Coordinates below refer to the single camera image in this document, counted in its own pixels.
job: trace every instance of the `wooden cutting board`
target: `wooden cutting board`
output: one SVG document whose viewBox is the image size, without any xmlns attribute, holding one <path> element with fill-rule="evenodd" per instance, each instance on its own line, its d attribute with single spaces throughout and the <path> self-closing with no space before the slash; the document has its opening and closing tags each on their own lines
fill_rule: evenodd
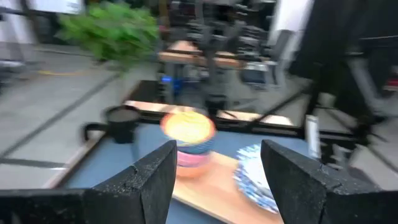
<svg viewBox="0 0 398 224">
<path fill-rule="evenodd" d="M 210 171 L 195 179 L 178 178 L 173 198 L 226 223 L 277 224 L 280 215 L 258 207 L 238 190 L 233 172 L 238 161 L 211 153 Z"/>
</svg>

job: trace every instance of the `office chair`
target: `office chair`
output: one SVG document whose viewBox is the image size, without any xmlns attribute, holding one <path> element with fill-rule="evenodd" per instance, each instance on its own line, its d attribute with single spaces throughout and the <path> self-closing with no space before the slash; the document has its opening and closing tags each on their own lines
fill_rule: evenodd
<svg viewBox="0 0 398 224">
<path fill-rule="evenodd" d="M 258 64 L 255 65 L 256 63 L 247 63 L 245 68 L 239 71 L 239 79 L 250 88 L 252 98 L 234 101 L 229 106 L 231 110 L 254 108 L 254 112 L 261 113 L 263 108 L 258 91 L 285 86 L 285 75 L 281 69 L 282 56 L 293 34 L 291 30 L 281 30 L 275 45 L 261 47 L 260 53 L 268 57 L 268 61 L 260 67 Z"/>
</svg>

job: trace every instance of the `floor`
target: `floor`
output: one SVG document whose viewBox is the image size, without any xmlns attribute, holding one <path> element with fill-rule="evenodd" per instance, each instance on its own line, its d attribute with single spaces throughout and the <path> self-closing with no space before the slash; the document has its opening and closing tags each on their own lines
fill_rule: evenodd
<svg viewBox="0 0 398 224">
<path fill-rule="evenodd" d="M 79 50 L 70 47 L 46 46 L 46 49 L 67 51 L 82 54 Z M 0 95 L 0 155 L 10 161 L 0 165 L 0 189 L 41 188 L 48 179 L 60 172 L 58 169 L 66 163 L 82 145 L 80 127 L 87 122 L 101 121 L 101 111 L 104 108 L 118 104 L 128 89 L 139 80 L 153 80 L 156 66 L 146 62 L 136 65 L 126 75 L 123 84 L 113 80 L 81 102 L 71 112 L 61 114 L 61 118 L 48 124 L 45 130 L 39 129 L 56 115 L 84 96 L 94 86 L 112 77 L 114 72 L 109 64 L 96 66 L 87 56 L 54 54 L 44 51 L 40 47 L 25 46 L 24 53 L 27 61 L 36 62 L 29 66 L 26 72 L 12 79 L 10 87 L 4 89 Z M 0 45 L 0 58 L 4 46 Z M 284 91 L 261 93 L 264 109 L 270 108 L 291 92 L 297 91 L 298 83 L 304 81 L 295 78 L 288 79 Z M 231 75 L 233 93 L 231 96 L 241 98 L 249 94 L 249 89 L 241 85 L 233 74 Z M 305 107 L 305 97 L 284 108 L 279 114 L 299 123 L 300 111 Z M 398 111 L 398 104 L 393 103 Z M 340 114 L 347 123 L 350 118 Z M 325 129 L 342 129 L 324 112 L 320 112 L 320 126 Z M 379 134 L 387 136 L 389 142 L 377 142 L 377 149 L 398 165 L 398 151 L 395 145 L 398 140 L 398 123 L 391 122 L 378 129 Z M 26 164 L 44 161 L 48 167 L 14 166 L 15 159 Z M 398 175 L 389 170 L 368 150 L 362 150 L 354 160 L 356 167 L 362 168 L 376 183 L 384 189 L 398 189 Z"/>
</svg>

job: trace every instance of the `green plant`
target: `green plant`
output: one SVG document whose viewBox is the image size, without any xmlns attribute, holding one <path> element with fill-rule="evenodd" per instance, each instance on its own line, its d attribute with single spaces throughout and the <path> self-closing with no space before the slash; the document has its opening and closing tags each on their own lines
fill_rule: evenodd
<svg viewBox="0 0 398 224">
<path fill-rule="evenodd" d="M 125 3 L 90 5 L 84 14 L 60 17 L 61 38 L 93 53 L 97 60 L 114 60 L 127 71 L 151 53 L 158 26 L 147 9 Z"/>
</svg>

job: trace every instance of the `stacked plates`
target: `stacked plates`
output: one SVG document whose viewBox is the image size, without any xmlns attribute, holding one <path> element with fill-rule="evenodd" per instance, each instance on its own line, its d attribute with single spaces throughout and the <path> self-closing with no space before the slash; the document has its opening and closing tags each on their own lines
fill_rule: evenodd
<svg viewBox="0 0 398 224">
<path fill-rule="evenodd" d="M 215 126 L 206 116 L 193 111 L 168 114 L 161 122 L 168 139 L 177 141 L 177 175 L 197 177 L 208 170 Z"/>
<path fill-rule="evenodd" d="M 278 207 L 271 194 L 261 162 L 261 145 L 242 148 L 238 151 L 239 165 L 234 179 L 242 193 L 261 208 L 278 213 Z"/>
</svg>

